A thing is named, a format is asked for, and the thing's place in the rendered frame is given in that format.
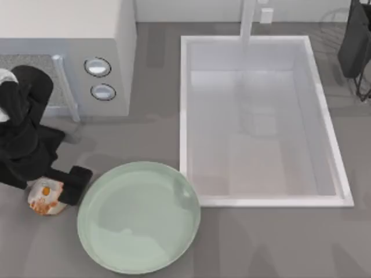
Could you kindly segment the white and orange box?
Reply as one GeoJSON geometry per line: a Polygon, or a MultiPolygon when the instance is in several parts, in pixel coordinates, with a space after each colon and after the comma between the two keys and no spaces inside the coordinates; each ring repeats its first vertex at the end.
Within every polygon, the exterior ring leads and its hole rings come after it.
{"type": "Polygon", "coordinates": [[[36,180],[28,194],[29,207],[40,215],[57,215],[62,212],[67,207],[59,201],[63,185],[60,181],[46,177],[36,180]]]}

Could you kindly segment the pale green round plate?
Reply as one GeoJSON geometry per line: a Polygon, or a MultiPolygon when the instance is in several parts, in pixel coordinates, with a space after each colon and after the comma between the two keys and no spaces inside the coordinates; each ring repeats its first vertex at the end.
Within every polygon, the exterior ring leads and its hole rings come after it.
{"type": "Polygon", "coordinates": [[[192,245],[201,222],[194,187],[176,169],[132,162],[102,174],[86,191],[77,232],[98,265],[142,275],[178,260],[192,245]]]}

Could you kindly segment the microwave door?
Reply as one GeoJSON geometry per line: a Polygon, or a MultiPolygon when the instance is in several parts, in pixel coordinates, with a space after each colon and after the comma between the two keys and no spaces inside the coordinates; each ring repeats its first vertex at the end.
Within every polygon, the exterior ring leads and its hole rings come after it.
{"type": "Polygon", "coordinates": [[[60,81],[57,77],[56,70],[52,61],[53,55],[35,55],[35,54],[0,54],[0,68],[13,69],[18,65],[30,65],[36,67],[51,77],[54,87],[48,105],[45,109],[45,117],[62,117],[69,116],[66,101],[61,91],[60,81]]]}

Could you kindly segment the small microwave knob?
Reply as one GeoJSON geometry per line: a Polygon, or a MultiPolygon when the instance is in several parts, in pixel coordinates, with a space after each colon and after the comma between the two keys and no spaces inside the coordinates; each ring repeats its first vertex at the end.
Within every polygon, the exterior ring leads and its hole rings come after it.
{"type": "Polygon", "coordinates": [[[117,95],[115,89],[105,83],[92,86],[90,88],[90,93],[95,99],[99,101],[111,101],[117,95]]]}

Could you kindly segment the large microwave knob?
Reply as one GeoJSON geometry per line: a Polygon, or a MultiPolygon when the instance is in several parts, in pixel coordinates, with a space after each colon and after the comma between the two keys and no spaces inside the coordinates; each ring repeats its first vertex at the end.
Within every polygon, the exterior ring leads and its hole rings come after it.
{"type": "Polygon", "coordinates": [[[89,75],[102,78],[110,74],[111,64],[103,58],[94,57],[85,60],[84,69],[89,75]]]}

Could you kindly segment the pale microwave oven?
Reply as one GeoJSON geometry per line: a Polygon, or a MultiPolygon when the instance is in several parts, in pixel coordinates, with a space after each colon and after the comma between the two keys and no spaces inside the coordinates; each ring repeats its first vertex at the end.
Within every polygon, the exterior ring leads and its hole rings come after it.
{"type": "Polygon", "coordinates": [[[63,56],[80,118],[128,115],[136,41],[133,0],[0,0],[0,54],[63,56]],[[109,75],[85,71],[94,57],[111,64],[109,75]],[[91,95],[102,83],[115,89],[113,100],[91,95]]]}

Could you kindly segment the white sink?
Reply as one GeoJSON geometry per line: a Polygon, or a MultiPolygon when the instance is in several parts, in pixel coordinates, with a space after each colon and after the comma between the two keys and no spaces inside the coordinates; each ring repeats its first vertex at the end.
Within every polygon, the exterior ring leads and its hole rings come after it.
{"type": "Polygon", "coordinates": [[[182,36],[180,171],[204,207],[353,207],[309,37],[182,36]]]}

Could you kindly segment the tall white tap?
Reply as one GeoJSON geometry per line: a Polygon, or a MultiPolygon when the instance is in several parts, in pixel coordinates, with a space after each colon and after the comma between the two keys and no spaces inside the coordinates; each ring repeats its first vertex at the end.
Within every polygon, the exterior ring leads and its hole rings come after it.
{"type": "Polygon", "coordinates": [[[243,47],[249,43],[257,0],[242,0],[240,41],[243,47]]]}

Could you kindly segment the small white box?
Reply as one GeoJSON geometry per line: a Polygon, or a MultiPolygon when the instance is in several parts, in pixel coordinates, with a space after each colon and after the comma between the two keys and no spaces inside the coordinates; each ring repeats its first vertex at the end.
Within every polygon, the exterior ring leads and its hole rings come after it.
{"type": "Polygon", "coordinates": [[[271,24],[273,21],[273,8],[262,8],[260,14],[260,24],[271,24]]]}

